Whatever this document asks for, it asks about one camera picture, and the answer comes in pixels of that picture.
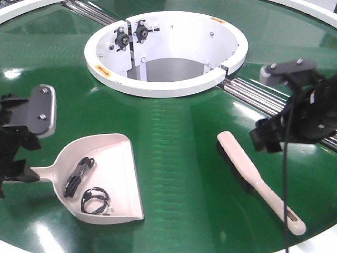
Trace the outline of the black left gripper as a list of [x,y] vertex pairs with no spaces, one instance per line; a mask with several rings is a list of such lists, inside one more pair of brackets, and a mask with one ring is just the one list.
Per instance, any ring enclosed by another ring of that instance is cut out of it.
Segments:
[[[26,125],[6,126],[14,118],[14,109],[28,102]],[[56,129],[56,91],[47,84],[34,87],[29,99],[21,99],[13,93],[1,97],[1,183],[4,181],[38,182],[27,160],[14,158],[23,147],[28,151],[38,150],[45,138]]]

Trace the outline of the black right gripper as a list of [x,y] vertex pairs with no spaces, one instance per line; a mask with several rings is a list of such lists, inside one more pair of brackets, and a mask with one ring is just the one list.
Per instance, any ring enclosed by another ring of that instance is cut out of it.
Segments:
[[316,67],[308,59],[261,67],[260,83],[286,82],[293,94],[281,112],[256,122],[250,137],[257,152],[282,151],[281,143],[315,144],[336,134],[336,76],[327,79]]

